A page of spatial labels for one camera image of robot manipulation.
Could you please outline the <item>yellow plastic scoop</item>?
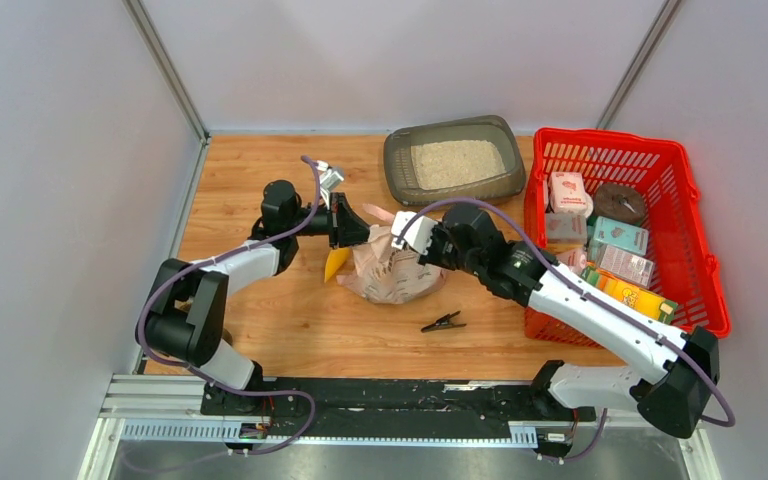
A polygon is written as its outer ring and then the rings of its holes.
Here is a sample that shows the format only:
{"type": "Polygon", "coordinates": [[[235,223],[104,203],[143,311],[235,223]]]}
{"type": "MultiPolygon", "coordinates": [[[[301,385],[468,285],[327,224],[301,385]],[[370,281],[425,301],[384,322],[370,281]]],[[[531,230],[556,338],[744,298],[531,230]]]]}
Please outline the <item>yellow plastic scoop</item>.
{"type": "Polygon", "coordinates": [[[324,283],[327,283],[328,281],[330,281],[337,274],[337,272],[343,267],[343,265],[350,258],[351,254],[352,254],[352,249],[350,247],[340,247],[340,248],[331,250],[328,253],[328,256],[325,261],[324,271],[323,271],[324,283]]]}

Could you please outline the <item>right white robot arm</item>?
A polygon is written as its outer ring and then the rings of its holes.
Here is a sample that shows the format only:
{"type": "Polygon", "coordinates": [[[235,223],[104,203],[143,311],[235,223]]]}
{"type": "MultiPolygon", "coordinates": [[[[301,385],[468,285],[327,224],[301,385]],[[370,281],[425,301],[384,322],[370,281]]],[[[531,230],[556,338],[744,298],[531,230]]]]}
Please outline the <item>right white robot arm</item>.
{"type": "Polygon", "coordinates": [[[472,275],[494,296],[547,314],[624,362],[582,367],[549,361],[534,379],[530,404],[539,416],[594,407],[635,411],[651,426],[687,439],[704,421],[732,427],[736,415],[717,383],[717,337],[702,327],[685,332],[612,298],[539,248],[507,214],[483,201],[443,201],[439,221],[400,212],[391,232],[398,249],[422,264],[472,275]]]}

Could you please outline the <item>black bag clip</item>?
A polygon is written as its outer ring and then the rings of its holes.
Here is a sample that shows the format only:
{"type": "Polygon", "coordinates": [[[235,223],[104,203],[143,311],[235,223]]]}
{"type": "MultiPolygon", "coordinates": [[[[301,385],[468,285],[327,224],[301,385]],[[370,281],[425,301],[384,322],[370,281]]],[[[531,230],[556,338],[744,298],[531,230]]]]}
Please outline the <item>black bag clip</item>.
{"type": "Polygon", "coordinates": [[[458,311],[443,315],[438,319],[436,319],[433,323],[422,327],[420,331],[422,333],[429,333],[434,331],[463,328],[465,327],[464,323],[457,323],[454,321],[454,319],[458,317],[460,314],[461,314],[461,311],[458,310],[458,311]]]}

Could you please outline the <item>pink cat litter bag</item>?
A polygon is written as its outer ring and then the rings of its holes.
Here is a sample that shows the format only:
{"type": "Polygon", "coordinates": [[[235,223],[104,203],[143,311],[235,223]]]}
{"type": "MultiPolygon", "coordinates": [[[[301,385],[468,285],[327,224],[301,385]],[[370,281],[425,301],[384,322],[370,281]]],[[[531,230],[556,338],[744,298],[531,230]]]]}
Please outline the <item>pink cat litter bag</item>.
{"type": "Polygon", "coordinates": [[[394,213],[372,204],[362,209],[377,223],[370,227],[366,243],[349,248],[353,267],[336,274],[338,285],[371,303],[390,305],[411,302],[445,285],[448,274],[443,269],[420,265],[416,252],[391,246],[394,213]]]}

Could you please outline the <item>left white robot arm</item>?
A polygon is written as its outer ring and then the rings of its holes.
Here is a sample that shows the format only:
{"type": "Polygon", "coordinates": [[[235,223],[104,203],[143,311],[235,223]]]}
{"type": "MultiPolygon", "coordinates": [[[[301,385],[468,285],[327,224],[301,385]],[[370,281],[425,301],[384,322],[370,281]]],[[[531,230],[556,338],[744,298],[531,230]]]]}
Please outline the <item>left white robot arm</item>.
{"type": "Polygon", "coordinates": [[[287,180],[263,190],[260,217],[241,246],[215,259],[164,261],[136,326],[145,352],[161,353],[228,387],[227,401],[251,415],[264,405],[266,390],[254,380],[259,364],[224,338],[229,297],[284,272],[295,258],[301,236],[324,236],[333,249],[365,243],[370,226],[341,192],[304,205],[287,180]]]}

